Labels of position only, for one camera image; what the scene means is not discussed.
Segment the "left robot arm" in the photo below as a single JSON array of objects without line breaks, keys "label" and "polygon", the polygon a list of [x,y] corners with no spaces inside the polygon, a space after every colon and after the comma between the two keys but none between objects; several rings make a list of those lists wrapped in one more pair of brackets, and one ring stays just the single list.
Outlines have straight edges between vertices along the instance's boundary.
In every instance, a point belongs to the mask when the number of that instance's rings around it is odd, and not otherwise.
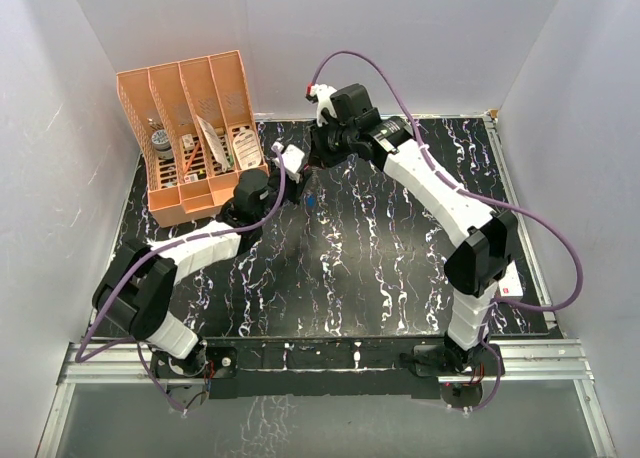
[{"label": "left robot arm", "polygon": [[307,165],[250,169],[216,218],[191,233],[161,242],[131,239],[112,259],[92,298],[97,312],[90,332],[108,320],[125,337],[145,343],[173,371],[194,377],[206,367],[206,340],[176,318],[170,302],[177,284],[201,269],[248,252],[262,238],[275,211],[300,201]]}]

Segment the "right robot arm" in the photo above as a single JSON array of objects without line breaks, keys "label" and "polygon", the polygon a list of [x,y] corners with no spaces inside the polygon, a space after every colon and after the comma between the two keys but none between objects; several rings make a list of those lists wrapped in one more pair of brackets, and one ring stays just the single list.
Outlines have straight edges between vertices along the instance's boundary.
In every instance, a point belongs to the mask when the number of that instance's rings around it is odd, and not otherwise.
[{"label": "right robot arm", "polygon": [[310,84],[306,98],[316,106],[310,165],[330,168],[356,155],[406,188],[446,232],[455,248],[444,264],[453,288],[452,316],[442,343],[409,360],[433,371],[471,373],[481,363],[487,316],[513,260],[516,217],[465,196],[441,165],[425,162],[411,125],[399,116],[382,118],[363,85],[337,90]]}]

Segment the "white packaged card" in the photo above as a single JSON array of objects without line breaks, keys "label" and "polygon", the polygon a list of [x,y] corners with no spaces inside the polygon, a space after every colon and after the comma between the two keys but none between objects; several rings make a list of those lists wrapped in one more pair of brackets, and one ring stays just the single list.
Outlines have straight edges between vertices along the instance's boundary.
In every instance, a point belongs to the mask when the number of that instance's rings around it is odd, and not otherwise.
[{"label": "white packaged card", "polygon": [[215,128],[199,115],[196,116],[197,121],[203,131],[204,137],[209,145],[209,148],[215,158],[215,161],[221,166],[223,172],[227,172],[232,168],[232,165],[227,158],[225,152],[224,143],[225,140],[216,132]]}]

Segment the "peach plastic desk organizer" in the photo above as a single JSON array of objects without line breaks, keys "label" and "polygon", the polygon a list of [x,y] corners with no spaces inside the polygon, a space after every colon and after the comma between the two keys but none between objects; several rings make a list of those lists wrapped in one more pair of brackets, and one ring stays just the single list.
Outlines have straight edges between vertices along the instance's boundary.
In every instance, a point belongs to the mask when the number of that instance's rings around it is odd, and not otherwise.
[{"label": "peach plastic desk organizer", "polygon": [[[148,209],[158,225],[217,214],[247,171],[236,162],[232,129],[248,126],[258,137],[239,51],[120,72],[117,92],[144,158]],[[215,161],[197,115],[225,140],[229,171]],[[158,129],[168,133],[171,160],[160,160],[152,146]]]}]

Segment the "round metal tin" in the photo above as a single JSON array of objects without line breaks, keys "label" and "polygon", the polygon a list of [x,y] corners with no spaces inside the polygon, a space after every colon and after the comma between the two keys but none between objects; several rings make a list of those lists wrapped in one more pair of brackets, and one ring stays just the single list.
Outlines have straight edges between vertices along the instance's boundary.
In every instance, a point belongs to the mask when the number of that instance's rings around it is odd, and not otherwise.
[{"label": "round metal tin", "polygon": [[168,133],[165,129],[158,129],[151,135],[151,143],[160,160],[171,160],[174,155]]}]

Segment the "small white box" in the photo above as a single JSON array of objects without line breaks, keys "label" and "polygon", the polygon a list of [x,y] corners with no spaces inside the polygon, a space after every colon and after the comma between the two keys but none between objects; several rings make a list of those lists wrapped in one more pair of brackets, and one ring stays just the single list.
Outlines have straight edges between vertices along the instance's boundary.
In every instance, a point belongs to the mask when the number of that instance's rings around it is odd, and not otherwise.
[{"label": "small white box", "polygon": [[521,300],[524,297],[524,285],[516,262],[511,262],[506,268],[503,278],[499,281],[498,291],[501,298]]}]

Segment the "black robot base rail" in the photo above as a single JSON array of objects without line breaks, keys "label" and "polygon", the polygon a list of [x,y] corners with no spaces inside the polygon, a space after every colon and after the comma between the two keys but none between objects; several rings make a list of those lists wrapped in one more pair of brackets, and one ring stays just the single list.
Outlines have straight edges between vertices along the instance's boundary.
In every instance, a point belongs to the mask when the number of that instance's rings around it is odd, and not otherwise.
[{"label": "black robot base rail", "polygon": [[481,385],[505,366],[495,343],[463,351],[444,336],[211,338],[187,371],[162,352],[151,370],[210,399],[408,395],[462,407],[479,404]]}]

